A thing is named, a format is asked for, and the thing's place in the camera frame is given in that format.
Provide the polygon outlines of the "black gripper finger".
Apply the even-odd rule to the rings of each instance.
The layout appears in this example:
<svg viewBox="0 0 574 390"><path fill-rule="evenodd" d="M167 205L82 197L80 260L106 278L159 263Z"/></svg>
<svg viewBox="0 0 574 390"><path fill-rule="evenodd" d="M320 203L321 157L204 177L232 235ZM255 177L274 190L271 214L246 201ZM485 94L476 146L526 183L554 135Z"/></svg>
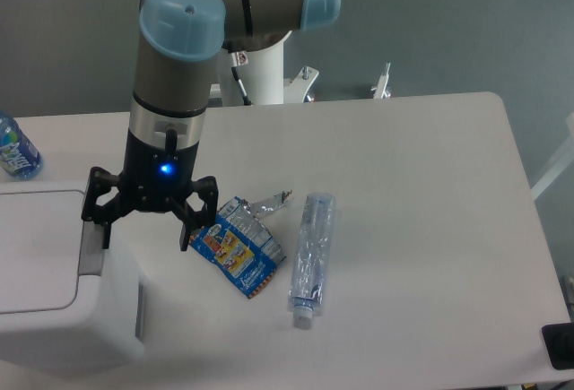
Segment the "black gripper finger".
<svg viewBox="0 0 574 390"><path fill-rule="evenodd" d="M104 204L98 199L117 189L116 195ZM101 167L92 167L87 180L81 218L101 227L103 233L102 248L109 249L112 224L126 217L135 209L133 195L126 187L123 174L111 174Z"/></svg>
<svg viewBox="0 0 574 390"><path fill-rule="evenodd" d="M187 199L197 195L202 202L200 210L194 210ZM181 251L187 251L192 236L203 227L215 224L219 189L215 177L207 176L188 182L166 198L168 209L182 222L179 238Z"/></svg>

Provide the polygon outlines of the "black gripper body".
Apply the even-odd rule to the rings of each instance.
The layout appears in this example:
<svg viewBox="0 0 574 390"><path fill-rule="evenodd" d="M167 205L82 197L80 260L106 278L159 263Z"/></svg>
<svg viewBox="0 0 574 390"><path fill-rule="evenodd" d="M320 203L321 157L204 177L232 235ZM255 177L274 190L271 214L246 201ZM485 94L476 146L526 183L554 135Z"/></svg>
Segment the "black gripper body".
<svg viewBox="0 0 574 390"><path fill-rule="evenodd" d="M179 148L174 134L160 144L146 143L129 132L118 191L124 206L140 212L166 212L167 199L183 200L190 193L198 143Z"/></svg>

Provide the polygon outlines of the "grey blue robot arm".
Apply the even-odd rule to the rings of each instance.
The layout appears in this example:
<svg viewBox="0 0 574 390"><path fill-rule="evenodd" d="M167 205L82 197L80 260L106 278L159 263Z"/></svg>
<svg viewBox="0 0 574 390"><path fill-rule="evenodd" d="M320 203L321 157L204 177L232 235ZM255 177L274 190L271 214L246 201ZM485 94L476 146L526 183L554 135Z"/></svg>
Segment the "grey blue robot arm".
<svg viewBox="0 0 574 390"><path fill-rule="evenodd" d="M139 43L123 168L94 167L82 220L108 248L112 224L133 211L170 212L180 245L215 222L218 186L192 174L216 57L232 41L333 23L341 0L140 0Z"/></svg>

